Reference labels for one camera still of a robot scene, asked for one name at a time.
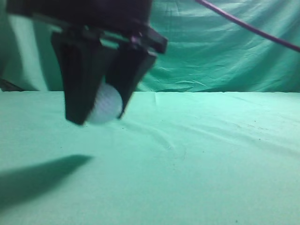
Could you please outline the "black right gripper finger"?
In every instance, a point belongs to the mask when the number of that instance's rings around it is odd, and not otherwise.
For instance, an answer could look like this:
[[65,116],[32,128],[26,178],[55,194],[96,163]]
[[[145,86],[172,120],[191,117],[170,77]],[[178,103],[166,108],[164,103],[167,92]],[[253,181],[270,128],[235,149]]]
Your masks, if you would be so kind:
[[83,125],[108,69],[109,50],[98,37],[88,38],[70,32],[53,32],[51,43],[63,81],[65,117],[74,124]]

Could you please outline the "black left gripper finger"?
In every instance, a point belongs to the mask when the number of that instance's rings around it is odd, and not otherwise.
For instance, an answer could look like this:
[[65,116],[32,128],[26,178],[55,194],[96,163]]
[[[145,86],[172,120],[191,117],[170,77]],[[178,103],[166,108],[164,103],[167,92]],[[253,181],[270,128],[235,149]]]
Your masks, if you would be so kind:
[[105,76],[106,83],[113,86],[121,96],[122,107],[118,119],[123,116],[138,83],[153,67],[156,59],[154,52],[140,45],[128,43],[118,48],[117,56]]

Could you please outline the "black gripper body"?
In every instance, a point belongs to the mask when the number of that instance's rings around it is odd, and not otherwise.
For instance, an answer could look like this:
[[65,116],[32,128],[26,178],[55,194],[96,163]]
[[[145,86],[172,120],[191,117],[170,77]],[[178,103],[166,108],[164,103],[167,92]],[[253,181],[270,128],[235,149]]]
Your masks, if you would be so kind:
[[125,37],[141,37],[157,53],[167,38],[150,26],[151,0],[8,0],[9,14],[39,19],[60,27],[93,27]]

